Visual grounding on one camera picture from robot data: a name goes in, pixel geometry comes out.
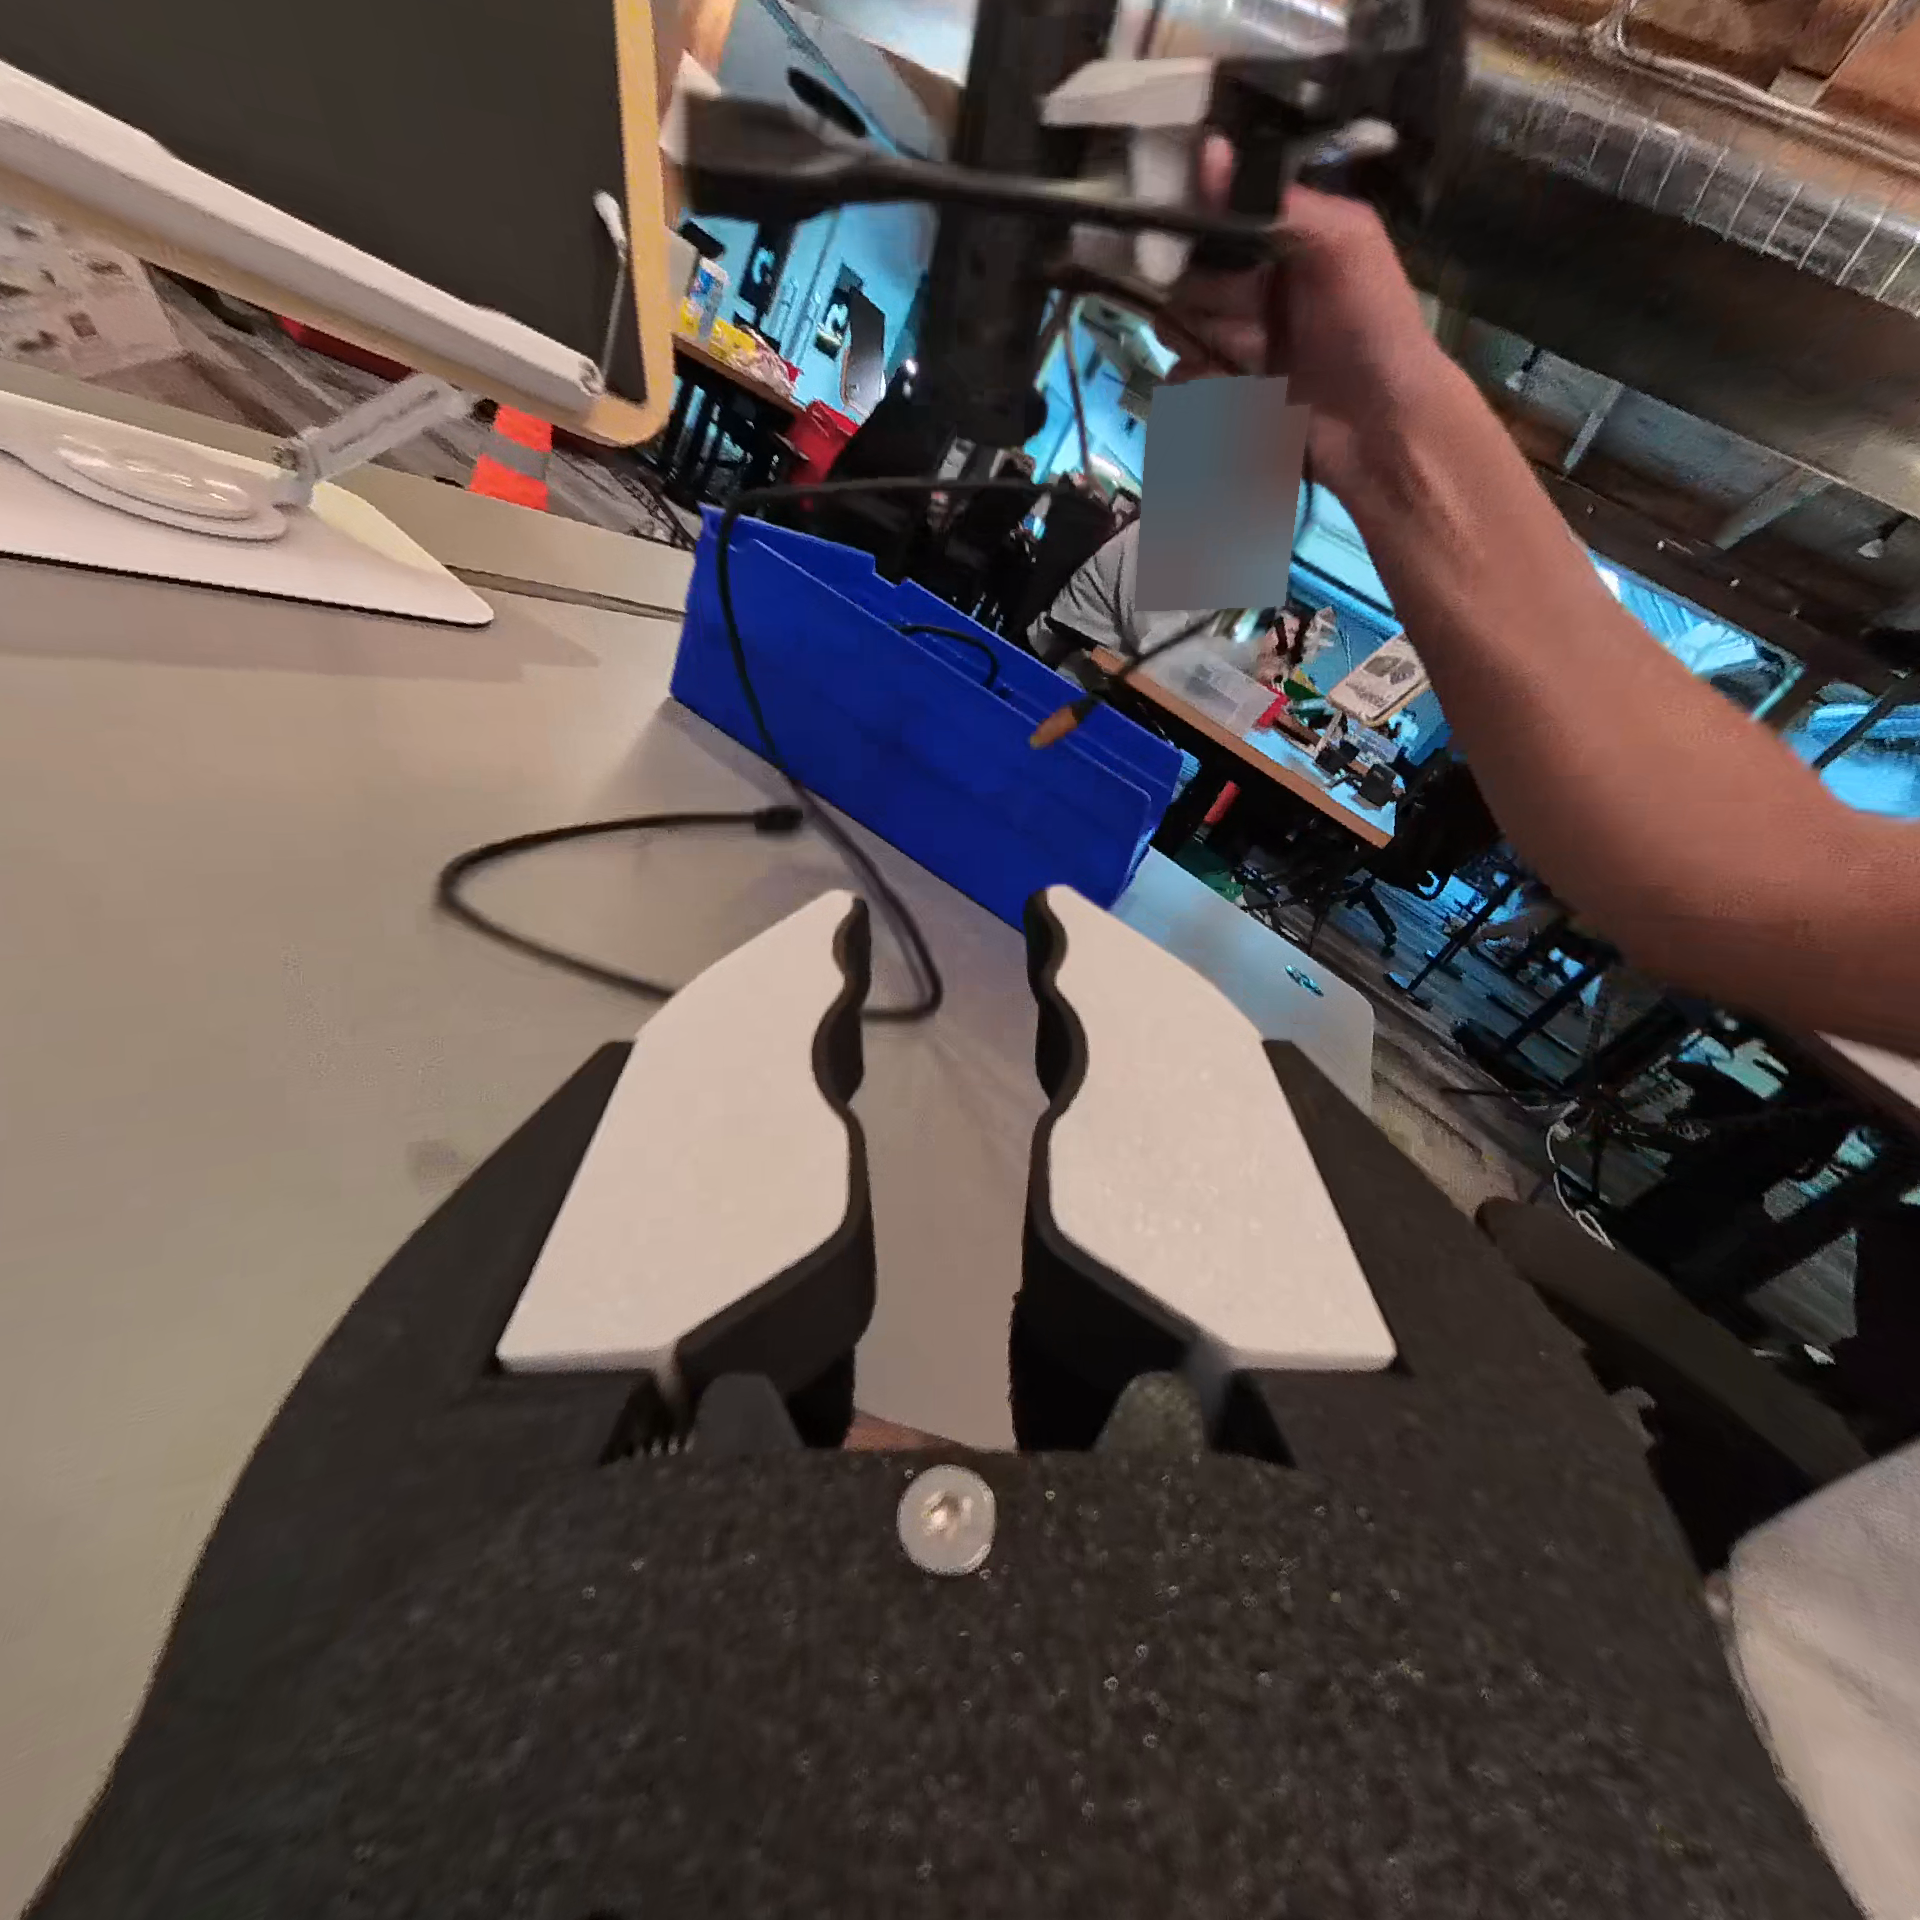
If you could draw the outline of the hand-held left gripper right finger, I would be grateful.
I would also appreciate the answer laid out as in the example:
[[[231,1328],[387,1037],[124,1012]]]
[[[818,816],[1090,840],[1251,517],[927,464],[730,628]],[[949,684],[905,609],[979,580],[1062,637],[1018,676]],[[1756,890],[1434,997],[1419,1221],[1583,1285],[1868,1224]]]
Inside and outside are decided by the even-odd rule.
[[[1070,886],[1029,900],[1045,1075],[1031,1221],[1167,1324],[1201,1377],[1381,1373],[1398,1355],[1257,1025]]]

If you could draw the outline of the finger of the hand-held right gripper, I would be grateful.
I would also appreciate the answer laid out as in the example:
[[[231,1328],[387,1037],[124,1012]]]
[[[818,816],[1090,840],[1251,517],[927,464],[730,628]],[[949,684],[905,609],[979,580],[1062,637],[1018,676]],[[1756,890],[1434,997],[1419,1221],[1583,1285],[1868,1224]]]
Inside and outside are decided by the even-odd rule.
[[[1210,60],[1093,60],[1042,96],[1042,128],[1106,198],[1179,206],[1210,118]]]
[[[681,106],[681,177],[687,204],[730,220],[802,222],[835,208],[917,204],[1020,211],[1062,222],[1070,234],[1115,238],[1166,236],[1181,243],[1252,243],[1271,224],[1243,222],[1227,208],[1231,146],[1204,126],[1187,201],[1147,206],[1106,198],[1077,179],[1045,182],[988,177],[943,155],[893,152],[870,134],[853,134],[826,112],[734,93],[685,96]]]

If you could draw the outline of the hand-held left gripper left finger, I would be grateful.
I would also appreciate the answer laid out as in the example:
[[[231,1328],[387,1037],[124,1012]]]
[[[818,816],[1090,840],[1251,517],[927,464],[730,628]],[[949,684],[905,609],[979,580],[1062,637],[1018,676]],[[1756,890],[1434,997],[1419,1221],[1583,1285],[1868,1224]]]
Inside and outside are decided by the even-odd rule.
[[[510,1377],[681,1369],[681,1345],[828,1245],[854,1190],[817,1045],[866,998],[831,890],[713,960],[631,1045],[495,1345]]]

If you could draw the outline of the black usb hub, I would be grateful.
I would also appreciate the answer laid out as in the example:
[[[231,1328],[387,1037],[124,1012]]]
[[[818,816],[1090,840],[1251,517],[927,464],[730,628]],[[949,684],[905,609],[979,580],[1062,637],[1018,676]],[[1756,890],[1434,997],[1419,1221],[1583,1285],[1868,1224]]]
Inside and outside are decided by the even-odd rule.
[[[1042,101],[1105,58],[1115,2],[983,2],[949,160],[988,177],[1082,179],[1087,134],[1047,128]],[[940,443],[1012,448],[1035,435],[1050,267],[1070,228],[1035,213],[942,206],[919,316],[914,402]]]

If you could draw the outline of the blue plastic bin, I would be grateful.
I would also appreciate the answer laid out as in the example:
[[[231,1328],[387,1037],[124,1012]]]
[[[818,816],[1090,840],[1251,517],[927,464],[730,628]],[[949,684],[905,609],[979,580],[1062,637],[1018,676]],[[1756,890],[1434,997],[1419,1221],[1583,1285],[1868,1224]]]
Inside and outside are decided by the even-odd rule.
[[[1082,689],[873,558],[764,520],[703,510],[673,698],[754,754],[717,590],[726,577],[774,754],[804,786],[958,894],[1018,925],[1067,884],[1124,894],[1185,778],[1178,747],[1111,706],[1042,750]]]

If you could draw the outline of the person's right forearm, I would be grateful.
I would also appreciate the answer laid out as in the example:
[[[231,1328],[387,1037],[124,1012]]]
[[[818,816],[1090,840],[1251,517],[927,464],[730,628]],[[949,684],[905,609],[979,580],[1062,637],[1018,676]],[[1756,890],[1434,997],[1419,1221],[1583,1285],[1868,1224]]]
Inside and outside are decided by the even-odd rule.
[[[1916,1060],[1916,824],[1846,808],[1626,612],[1459,368],[1314,398],[1311,468],[1581,918],[1673,987]]]

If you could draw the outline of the grey desk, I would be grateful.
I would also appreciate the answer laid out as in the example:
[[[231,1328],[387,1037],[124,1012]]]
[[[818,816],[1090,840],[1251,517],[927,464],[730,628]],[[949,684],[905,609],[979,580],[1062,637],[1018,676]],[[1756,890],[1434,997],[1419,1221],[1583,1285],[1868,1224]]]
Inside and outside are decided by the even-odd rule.
[[[495,1345],[634,1040],[430,872],[639,766],[676,642],[71,568],[4,585],[4,1576],[150,1524],[158,1652],[28,1916],[1331,1916],[1386,1796],[1310,1649],[1342,1500],[1211,1449],[778,1448],[873,1308],[1007,1315],[1050,1100],[1025,938],[828,1022],[854,1190],[676,1373]],[[853,881],[691,837],[695,979]]]

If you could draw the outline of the person's right hand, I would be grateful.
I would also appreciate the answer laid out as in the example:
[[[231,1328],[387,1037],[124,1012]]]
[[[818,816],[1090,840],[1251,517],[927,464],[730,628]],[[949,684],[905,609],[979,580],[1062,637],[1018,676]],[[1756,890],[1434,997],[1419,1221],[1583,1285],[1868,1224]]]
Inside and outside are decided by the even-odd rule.
[[[1170,386],[1263,373],[1310,414],[1314,475],[1358,521],[1412,499],[1473,388],[1428,334],[1381,220],[1293,182],[1278,256],[1252,270],[1188,267],[1156,330],[1179,347]]]

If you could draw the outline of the wooden table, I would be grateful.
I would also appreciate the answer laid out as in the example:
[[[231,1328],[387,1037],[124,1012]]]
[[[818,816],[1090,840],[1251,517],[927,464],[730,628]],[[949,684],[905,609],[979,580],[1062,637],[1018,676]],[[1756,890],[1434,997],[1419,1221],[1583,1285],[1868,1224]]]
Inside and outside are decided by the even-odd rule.
[[[1158,728],[1195,761],[1187,786],[1166,805],[1150,846],[1172,854],[1187,846],[1227,786],[1241,800],[1285,797],[1307,808],[1367,849],[1397,834],[1397,803],[1363,800],[1307,753],[1307,734],[1291,722],[1263,722],[1275,691],[1213,652],[1172,652],[1106,693],[1108,705],[1141,725]]]

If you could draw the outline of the black office chair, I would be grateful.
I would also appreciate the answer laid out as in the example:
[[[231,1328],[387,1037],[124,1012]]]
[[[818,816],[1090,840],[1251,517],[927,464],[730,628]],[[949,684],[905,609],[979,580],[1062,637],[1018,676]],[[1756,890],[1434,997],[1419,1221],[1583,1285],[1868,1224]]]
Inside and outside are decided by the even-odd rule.
[[[1598,1384],[1647,1425],[1647,1470],[1698,1570],[1870,1462],[1852,1427],[1633,1256],[1565,1212],[1483,1200],[1478,1233],[1580,1341]]]

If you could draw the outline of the wooden board with dark panel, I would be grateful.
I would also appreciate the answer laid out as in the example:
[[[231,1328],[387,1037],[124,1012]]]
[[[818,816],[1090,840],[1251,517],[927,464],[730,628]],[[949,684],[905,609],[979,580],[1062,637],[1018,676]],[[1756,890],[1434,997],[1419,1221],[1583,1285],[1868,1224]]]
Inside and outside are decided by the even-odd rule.
[[[4,4],[4,64],[586,363],[612,445],[675,394],[652,4]]]

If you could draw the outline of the white folding stand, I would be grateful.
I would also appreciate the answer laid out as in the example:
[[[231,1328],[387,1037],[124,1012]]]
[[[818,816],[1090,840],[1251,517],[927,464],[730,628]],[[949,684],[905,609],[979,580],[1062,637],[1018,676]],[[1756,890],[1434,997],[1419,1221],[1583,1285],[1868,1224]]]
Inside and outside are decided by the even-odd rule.
[[[4,560],[479,630],[492,605],[338,481],[470,412],[519,396],[581,414],[595,362],[494,309],[269,206],[170,153],[148,133],[4,64],[4,179],[155,258],[199,256],[319,309],[340,334],[387,334],[413,373],[348,416],[281,441],[269,462],[158,430],[4,396]]]

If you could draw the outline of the printed cardboard box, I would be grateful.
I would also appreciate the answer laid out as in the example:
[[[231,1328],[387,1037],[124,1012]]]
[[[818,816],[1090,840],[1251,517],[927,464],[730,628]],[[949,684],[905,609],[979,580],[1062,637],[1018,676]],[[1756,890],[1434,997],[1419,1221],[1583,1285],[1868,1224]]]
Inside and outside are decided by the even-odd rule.
[[[127,252],[3,206],[3,360],[105,380],[185,354],[145,265]]]

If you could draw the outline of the person's white shirt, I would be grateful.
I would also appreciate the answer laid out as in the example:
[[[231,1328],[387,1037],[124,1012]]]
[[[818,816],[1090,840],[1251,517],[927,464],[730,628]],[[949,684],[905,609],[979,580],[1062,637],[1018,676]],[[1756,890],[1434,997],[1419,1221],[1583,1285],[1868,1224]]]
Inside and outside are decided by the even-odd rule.
[[[1918,1444],[1753,1528],[1722,1637],[1771,1762],[1862,1916],[1918,1916]]]

